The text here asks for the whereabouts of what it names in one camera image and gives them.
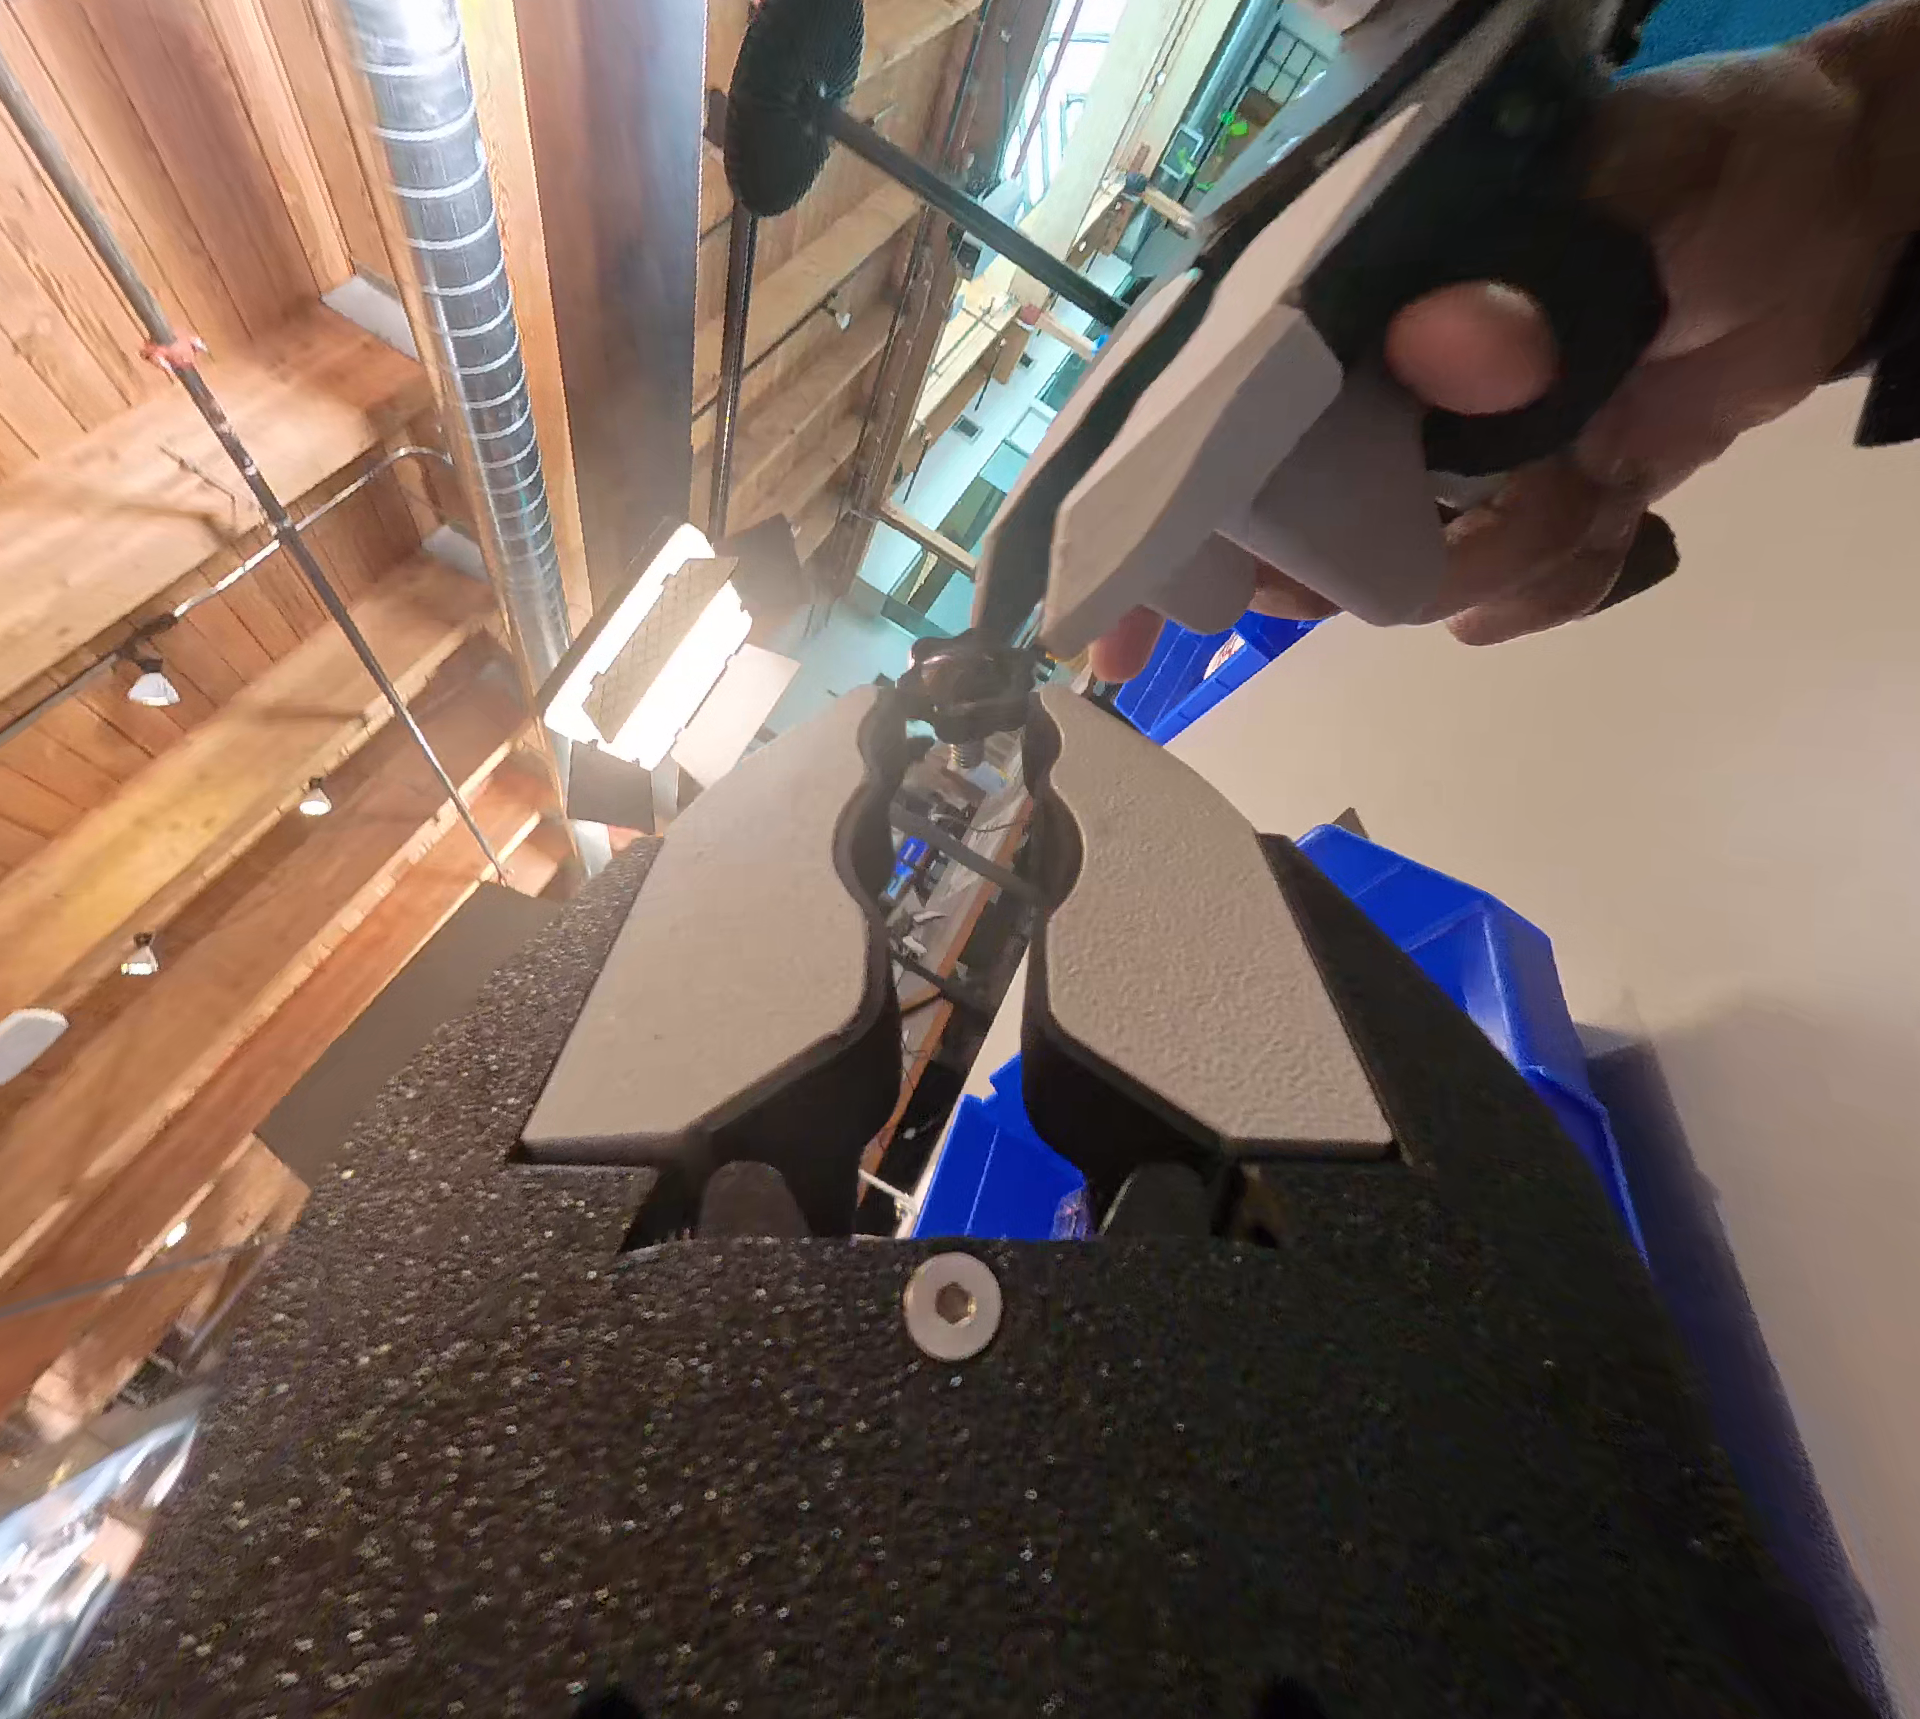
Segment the black star knob screw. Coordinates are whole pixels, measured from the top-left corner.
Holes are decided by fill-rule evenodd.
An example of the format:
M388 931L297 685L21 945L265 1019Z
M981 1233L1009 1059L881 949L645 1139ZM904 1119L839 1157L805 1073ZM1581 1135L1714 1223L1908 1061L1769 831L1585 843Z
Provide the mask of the black star knob screw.
M966 629L913 641L893 697L901 729L950 747L971 767L998 737L1021 737L1031 719L1044 653Z

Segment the large silver air duct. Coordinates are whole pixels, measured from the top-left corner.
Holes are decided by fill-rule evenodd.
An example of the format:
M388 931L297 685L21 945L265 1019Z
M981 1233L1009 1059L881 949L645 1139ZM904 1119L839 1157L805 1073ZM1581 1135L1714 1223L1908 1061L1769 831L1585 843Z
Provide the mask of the large silver air duct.
M363 88L458 459L516 651L539 691L569 629L554 511L459 0L332 0Z

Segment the thin black ceiling rod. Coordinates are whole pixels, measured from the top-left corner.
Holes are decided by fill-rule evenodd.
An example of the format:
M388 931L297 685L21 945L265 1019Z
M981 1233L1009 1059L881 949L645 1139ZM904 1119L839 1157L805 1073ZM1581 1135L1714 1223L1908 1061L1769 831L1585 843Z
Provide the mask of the thin black ceiling rod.
M18 132L20 142L32 156L37 172L43 176L48 188L59 198L64 212L84 236L84 242L97 256L128 312L147 336L147 361L159 371L167 373L191 401L204 427L215 439L220 451L227 457L227 463L243 483L247 495L251 497L251 505L256 505L260 517L265 521L272 539L278 543L280 551L293 561L314 597L323 605L326 615L341 631L347 649L371 677L377 693L392 709L393 721L420 749L428 769L443 787L443 793L452 801L459 823L476 841L485 867L492 869L492 877L497 883L505 881L504 861L473 815L465 791L454 781L452 773L439 759L414 709L402 697L393 677L385 671L383 663L374 653L371 643L356 623L346 599L326 575L318 555L305 545L303 535L295 527L286 505L232 425L227 409L204 379L197 363L204 344L196 338L183 336L167 318L156 292L152 292L131 264L131 258L118 240L103 210L84 186L84 180L69 164L64 148L36 110L27 90L13 74L7 60L1 62L1 106L13 130Z

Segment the bright studio light panel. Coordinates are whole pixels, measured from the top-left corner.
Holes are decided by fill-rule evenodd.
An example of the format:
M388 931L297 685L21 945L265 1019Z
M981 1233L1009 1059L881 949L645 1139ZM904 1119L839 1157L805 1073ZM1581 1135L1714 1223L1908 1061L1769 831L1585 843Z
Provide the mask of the bright studio light panel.
M731 771L801 671L780 639L807 595L784 517L659 527L539 687L566 817L656 835Z

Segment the person's right hand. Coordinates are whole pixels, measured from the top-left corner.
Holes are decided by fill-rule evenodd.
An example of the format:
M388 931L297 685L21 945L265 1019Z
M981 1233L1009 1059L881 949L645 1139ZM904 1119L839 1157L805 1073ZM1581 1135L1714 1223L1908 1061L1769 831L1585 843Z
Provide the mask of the person's right hand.
M1413 619L1466 645L1667 577L1658 505L1818 387L1870 379L1858 447L1917 435L1917 0L1629 78L1595 114L1587 172L1651 250L1665 316L1565 453L1446 525Z

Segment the black pole with round disc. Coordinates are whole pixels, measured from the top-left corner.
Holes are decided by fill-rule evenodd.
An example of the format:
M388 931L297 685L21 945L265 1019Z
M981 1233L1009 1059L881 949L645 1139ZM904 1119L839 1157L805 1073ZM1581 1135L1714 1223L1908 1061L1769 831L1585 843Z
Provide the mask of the black pole with round disc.
M1113 330L1125 314L1113 294L850 114L864 48L864 0L758 0L719 106L718 146L736 206L756 220L793 212L841 148L963 238Z

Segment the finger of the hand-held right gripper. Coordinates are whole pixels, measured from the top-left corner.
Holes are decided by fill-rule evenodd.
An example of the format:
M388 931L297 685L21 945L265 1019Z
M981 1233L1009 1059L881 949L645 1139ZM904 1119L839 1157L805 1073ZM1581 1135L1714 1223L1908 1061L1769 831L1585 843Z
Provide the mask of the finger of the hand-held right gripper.
M1434 128L1413 104L1290 200L1212 286L1196 330L1065 493L1039 635L1077 651L1119 615L1173 595L1225 541L1375 627L1423 623L1444 531L1423 409L1333 346L1307 282L1412 170Z
M1067 501L1178 361L1205 310L1208 278L1199 270L1156 282L1085 365L986 531L971 579L973 639L1009 643L1037 621L1044 643L1091 643L1125 613L1128 601L1077 593L1054 571L1054 535Z

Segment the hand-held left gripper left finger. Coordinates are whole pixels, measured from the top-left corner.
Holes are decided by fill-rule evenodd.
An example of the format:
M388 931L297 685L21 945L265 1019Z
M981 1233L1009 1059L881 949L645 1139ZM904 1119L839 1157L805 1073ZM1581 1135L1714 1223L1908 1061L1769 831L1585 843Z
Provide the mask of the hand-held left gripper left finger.
M692 1201L754 1163L807 1235L850 1237L862 1155L899 1101L879 891L901 771L899 693L864 683L675 819L516 1155L652 1169Z

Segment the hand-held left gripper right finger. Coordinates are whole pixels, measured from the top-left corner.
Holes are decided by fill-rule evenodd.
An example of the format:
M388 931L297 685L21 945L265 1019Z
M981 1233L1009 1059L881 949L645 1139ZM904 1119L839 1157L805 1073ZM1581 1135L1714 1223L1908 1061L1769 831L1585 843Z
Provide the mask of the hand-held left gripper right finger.
M1141 1169L1201 1203L1245 1163L1382 1161L1396 1137L1253 825L1067 685L1030 699L1039 915L1021 1109L1101 1219Z

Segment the black vertical pipe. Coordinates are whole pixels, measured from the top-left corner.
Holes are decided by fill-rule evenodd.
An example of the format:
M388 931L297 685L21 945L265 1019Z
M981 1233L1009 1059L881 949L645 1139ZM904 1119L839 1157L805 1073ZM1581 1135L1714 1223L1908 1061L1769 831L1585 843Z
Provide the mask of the black vertical pipe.
M761 0L747 0L754 16ZM722 316L722 350L718 387L713 395L713 427L709 447L709 483L706 531L719 541L727 531L731 499L734 453L739 417L741 383L746 375L746 346L751 316L751 286L756 270L758 220L741 204L731 208L727 236L727 270Z

